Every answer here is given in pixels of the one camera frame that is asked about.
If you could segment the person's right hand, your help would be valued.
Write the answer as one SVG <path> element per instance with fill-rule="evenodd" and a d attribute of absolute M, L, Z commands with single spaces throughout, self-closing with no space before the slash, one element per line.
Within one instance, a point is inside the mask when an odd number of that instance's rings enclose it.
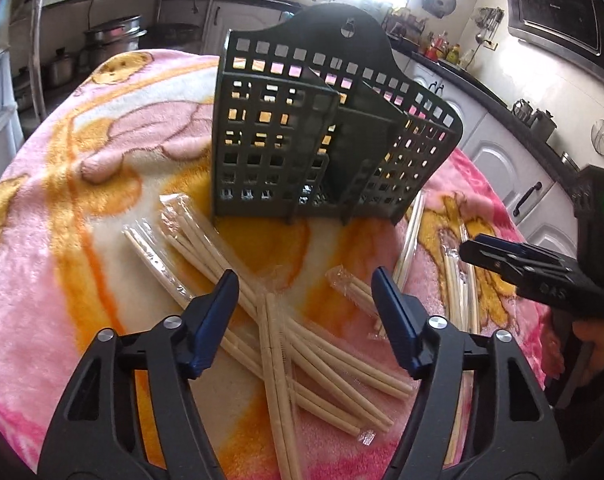
<path fill-rule="evenodd" d="M 572 327 L 580 341 L 593 346 L 590 360 L 579 382 L 580 386 L 586 386 L 604 370 L 604 320 L 577 320 Z"/>

